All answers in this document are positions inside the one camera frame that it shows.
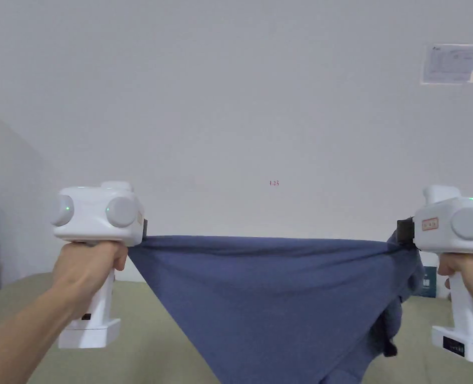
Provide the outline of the person's left hand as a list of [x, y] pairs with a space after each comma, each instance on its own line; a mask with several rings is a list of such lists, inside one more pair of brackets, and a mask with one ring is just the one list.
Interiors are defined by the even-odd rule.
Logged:
[[127, 257], [126, 245], [114, 241], [102, 241], [94, 246], [76, 242], [62, 247], [53, 268], [51, 290], [54, 296], [64, 300], [69, 321], [87, 313], [109, 274], [124, 270]]

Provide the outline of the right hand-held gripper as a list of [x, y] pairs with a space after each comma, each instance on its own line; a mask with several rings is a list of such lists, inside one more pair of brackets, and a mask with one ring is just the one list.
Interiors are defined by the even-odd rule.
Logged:
[[[437, 255], [473, 255], [473, 197], [445, 185], [427, 186], [423, 196], [424, 206], [397, 222], [398, 243]], [[473, 298], [459, 272], [449, 283], [454, 326], [434, 326], [432, 343], [473, 363]]]

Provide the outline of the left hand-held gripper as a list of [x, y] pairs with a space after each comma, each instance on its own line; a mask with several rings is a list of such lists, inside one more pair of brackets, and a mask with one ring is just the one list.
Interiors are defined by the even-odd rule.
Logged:
[[[134, 247], [147, 232], [144, 206], [127, 181], [62, 189], [56, 199], [51, 225], [58, 239], [87, 245], [113, 241]], [[105, 348], [118, 337], [121, 321], [110, 318], [114, 281], [112, 270], [85, 314], [61, 333], [59, 348]]]

